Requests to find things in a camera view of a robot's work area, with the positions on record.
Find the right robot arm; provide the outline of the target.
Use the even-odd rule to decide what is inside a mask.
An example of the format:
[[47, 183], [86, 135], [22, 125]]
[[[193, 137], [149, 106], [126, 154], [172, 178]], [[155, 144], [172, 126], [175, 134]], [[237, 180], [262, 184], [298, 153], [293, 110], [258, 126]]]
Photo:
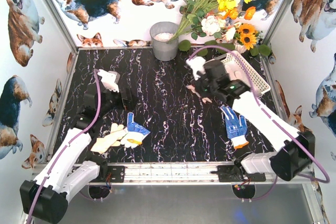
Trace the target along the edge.
[[239, 164], [246, 173], [275, 174], [290, 181], [312, 163], [314, 135], [300, 133], [260, 101], [259, 96], [270, 87], [245, 59], [229, 55], [225, 60], [206, 61], [196, 57], [186, 63], [193, 72], [194, 92], [205, 101], [214, 95], [226, 103], [221, 110], [228, 138], [235, 148], [247, 144], [247, 122], [274, 148], [272, 152], [243, 157]]

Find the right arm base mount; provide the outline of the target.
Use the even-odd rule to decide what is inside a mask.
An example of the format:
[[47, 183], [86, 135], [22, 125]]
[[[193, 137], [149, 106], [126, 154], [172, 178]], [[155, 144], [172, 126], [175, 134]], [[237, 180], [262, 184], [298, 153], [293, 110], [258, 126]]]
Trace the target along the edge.
[[217, 170], [210, 171], [218, 176], [219, 182], [265, 182], [266, 176], [261, 173], [245, 174], [241, 168], [234, 165], [218, 165]]

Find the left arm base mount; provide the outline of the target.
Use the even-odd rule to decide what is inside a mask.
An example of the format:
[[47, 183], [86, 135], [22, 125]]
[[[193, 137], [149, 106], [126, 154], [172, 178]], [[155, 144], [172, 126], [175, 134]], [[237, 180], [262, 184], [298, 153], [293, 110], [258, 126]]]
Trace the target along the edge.
[[97, 178], [91, 180], [91, 183], [123, 183], [125, 176], [125, 166], [108, 165], [102, 172], [99, 172]]

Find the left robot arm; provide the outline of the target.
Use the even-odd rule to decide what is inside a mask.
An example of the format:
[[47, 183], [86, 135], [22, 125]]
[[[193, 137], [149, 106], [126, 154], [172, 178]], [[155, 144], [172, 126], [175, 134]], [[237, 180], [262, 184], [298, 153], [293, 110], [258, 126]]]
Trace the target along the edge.
[[119, 146], [128, 130], [115, 123], [110, 134], [99, 138], [103, 119], [112, 110], [132, 111], [137, 104], [130, 88], [117, 92], [90, 87], [83, 101], [52, 159], [33, 180], [25, 180], [20, 187], [26, 223], [33, 218], [59, 223], [70, 201], [87, 183], [106, 177], [108, 164], [99, 154]]

